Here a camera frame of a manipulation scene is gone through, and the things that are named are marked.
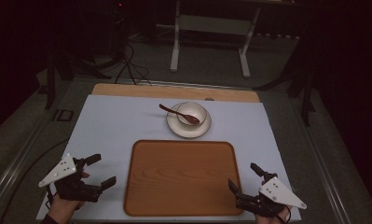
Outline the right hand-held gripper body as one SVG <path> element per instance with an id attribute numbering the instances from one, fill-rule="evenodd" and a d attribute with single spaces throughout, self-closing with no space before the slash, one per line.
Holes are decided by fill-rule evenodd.
<path id="1" fill-rule="evenodd" d="M 235 206 L 262 217 L 276 217 L 287 209 L 307 209 L 308 206 L 278 177 L 264 181 L 262 177 L 243 179 L 235 187 Z"/>

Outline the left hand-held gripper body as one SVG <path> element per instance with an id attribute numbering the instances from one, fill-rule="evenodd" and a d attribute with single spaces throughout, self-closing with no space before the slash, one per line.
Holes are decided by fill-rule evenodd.
<path id="1" fill-rule="evenodd" d="M 38 183 L 38 187 L 54 184 L 62 199 L 96 203 L 102 190 L 100 186 L 88 185 L 82 181 L 85 165 L 84 159 L 67 155 Z"/>

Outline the person's right hand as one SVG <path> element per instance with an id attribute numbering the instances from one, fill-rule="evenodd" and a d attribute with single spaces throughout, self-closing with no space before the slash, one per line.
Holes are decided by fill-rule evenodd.
<path id="1" fill-rule="evenodd" d="M 261 217 L 255 215 L 256 224 L 285 224 L 290 212 L 287 208 L 284 208 L 279 214 L 279 217 Z"/>

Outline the person's left hand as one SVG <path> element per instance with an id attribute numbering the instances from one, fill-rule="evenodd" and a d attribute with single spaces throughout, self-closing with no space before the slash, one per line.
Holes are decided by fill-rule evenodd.
<path id="1" fill-rule="evenodd" d="M 51 207 L 48 210 L 48 216 L 57 224 L 68 224 L 74 213 L 85 203 L 81 201 L 68 201 L 55 195 Z"/>

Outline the white table sheet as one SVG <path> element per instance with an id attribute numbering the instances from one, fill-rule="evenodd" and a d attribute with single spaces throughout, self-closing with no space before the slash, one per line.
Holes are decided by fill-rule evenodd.
<path id="1" fill-rule="evenodd" d="M 95 153 L 102 160 L 93 164 L 89 183 L 98 184 L 115 176 L 117 183 L 103 193 L 97 203 L 87 203 L 73 216 L 74 222 L 250 222 L 254 216 L 215 217 L 130 217 L 124 211 L 125 188 L 131 148 L 138 140 L 177 140 L 167 125 L 160 104 L 173 106 L 179 99 L 90 95 L 76 123 L 65 151 L 76 158 Z M 202 101 L 210 113 L 212 126 L 201 141 L 224 141 L 234 146 L 241 189 L 256 195 L 262 178 L 250 168 L 252 162 L 276 173 L 285 186 L 290 182 L 261 103 Z"/>

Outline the dark floor socket plate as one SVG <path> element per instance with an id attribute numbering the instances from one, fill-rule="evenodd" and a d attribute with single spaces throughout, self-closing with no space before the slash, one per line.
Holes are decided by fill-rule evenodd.
<path id="1" fill-rule="evenodd" d="M 74 112 L 67 109 L 57 109 L 52 117 L 52 121 L 71 121 L 73 119 Z"/>

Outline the wooden tray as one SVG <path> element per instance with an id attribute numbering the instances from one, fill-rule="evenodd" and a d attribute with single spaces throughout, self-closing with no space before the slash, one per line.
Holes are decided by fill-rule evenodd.
<path id="1" fill-rule="evenodd" d="M 132 147 L 124 211 L 131 217 L 239 216 L 228 180 L 241 184 L 228 142 L 139 140 Z"/>

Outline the white plate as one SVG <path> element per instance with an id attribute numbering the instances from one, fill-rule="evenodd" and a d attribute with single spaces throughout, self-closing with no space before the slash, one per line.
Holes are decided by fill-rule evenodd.
<path id="1" fill-rule="evenodd" d="M 172 107 L 172 110 L 176 111 L 176 109 L 178 108 L 180 104 L 182 103 L 174 105 Z M 200 137 L 209 131 L 211 124 L 212 124 L 211 116 L 207 110 L 206 112 L 207 112 L 207 118 L 201 125 L 199 124 L 193 125 L 189 123 L 188 121 L 186 121 L 181 116 L 168 112 L 166 116 L 168 127 L 170 128 L 172 132 L 184 138 Z"/>

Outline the dark wooden spoon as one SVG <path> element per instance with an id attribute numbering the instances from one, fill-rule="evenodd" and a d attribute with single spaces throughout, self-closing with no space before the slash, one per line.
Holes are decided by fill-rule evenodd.
<path id="1" fill-rule="evenodd" d="M 193 117 L 193 116 L 191 116 L 191 115 L 182 114 L 182 113 L 180 113 L 180 112 L 178 112 L 178 111 L 175 111 L 175 110 L 172 110 L 172 109 L 170 109 L 170 108 L 168 108 L 168 107 L 166 107 L 166 106 L 164 106 L 164 105 L 162 105 L 162 104 L 159 104 L 158 106 L 159 106 L 161 109 L 163 109 L 163 110 L 165 110 L 165 111 L 167 111 L 167 112 L 170 112 L 170 113 L 173 113 L 173 114 L 175 114 L 175 115 L 179 115 L 179 116 L 181 116 L 182 118 L 184 118 L 186 121 L 188 121 L 189 123 L 191 123 L 191 124 L 193 124 L 193 125 L 197 125 L 197 124 L 200 123 L 200 121 L 199 121 L 197 118 L 195 118 L 195 117 Z"/>

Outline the dark metal stand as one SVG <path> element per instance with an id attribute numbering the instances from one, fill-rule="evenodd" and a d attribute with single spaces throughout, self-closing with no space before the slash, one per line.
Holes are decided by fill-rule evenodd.
<path id="1" fill-rule="evenodd" d="M 93 77 L 100 79 L 110 79 L 100 73 L 97 69 L 93 68 L 91 65 L 84 63 L 81 59 L 73 56 L 65 50 L 53 49 L 48 53 L 47 59 L 47 102 L 46 109 L 50 109 L 56 98 L 56 72 L 64 80 L 72 80 L 74 78 L 74 73 L 72 71 L 71 65 L 81 68 Z"/>
<path id="2" fill-rule="evenodd" d="M 278 86 L 286 81 L 291 84 L 287 89 L 287 95 L 290 98 L 296 98 L 302 95 L 301 118 L 304 124 L 309 127 L 309 113 L 312 110 L 311 90 L 312 81 L 315 75 L 315 66 L 308 59 L 289 59 L 282 70 L 281 75 L 259 87 L 254 87 L 255 91 L 266 91 Z"/>

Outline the white bowl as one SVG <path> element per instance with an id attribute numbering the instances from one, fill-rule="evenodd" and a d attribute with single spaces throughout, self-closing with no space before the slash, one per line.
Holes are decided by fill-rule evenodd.
<path id="1" fill-rule="evenodd" d="M 185 102 L 180 104 L 176 111 L 198 119 L 199 125 L 201 125 L 207 118 L 205 108 L 202 105 L 193 102 Z"/>

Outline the white metal stand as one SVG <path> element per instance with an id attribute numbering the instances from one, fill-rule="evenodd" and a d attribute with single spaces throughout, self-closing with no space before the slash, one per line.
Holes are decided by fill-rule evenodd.
<path id="1" fill-rule="evenodd" d="M 245 37 L 245 42 L 243 46 L 238 49 L 238 54 L 242 75 L 244 78 L 250 78 L 251 73 L 246 54 L 254 34 L 260 11 L 261 8 L 257 7 L 252 13 L 252 18 L 249 21 L 187 15 L 181 13 L 181 2 L 180 0 L 176 0 L 174 18 L 174 42 L 172 48 L 170 70 L 172 72 L 176 72 L 178 70 L 180 52 L 179 40 L 181 30 L 224 35 L 243 35 Z"/>

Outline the metal floor rail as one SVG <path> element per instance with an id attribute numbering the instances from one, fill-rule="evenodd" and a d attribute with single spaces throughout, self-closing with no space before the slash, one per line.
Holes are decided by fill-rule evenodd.
<path id="1" fill-rule="evenodd" d="M 17 179 L 25 160 L 57 108 L 21 108 L 0 126 L 0 205 Z"/>
<path id="2" fill-rule="evenodd" d="M 306 124 L 301 116 L 301 99 L 291 98 L 290 102 L 308 139 L 310 154 L 336 223 L 354 224 L 346 199 L 351 188 L 345 184 L 352 175 L 353 164 L 337 129 L 321 103 L 313 103 L 313 111 L 308 114 L 309 124 Z"/>

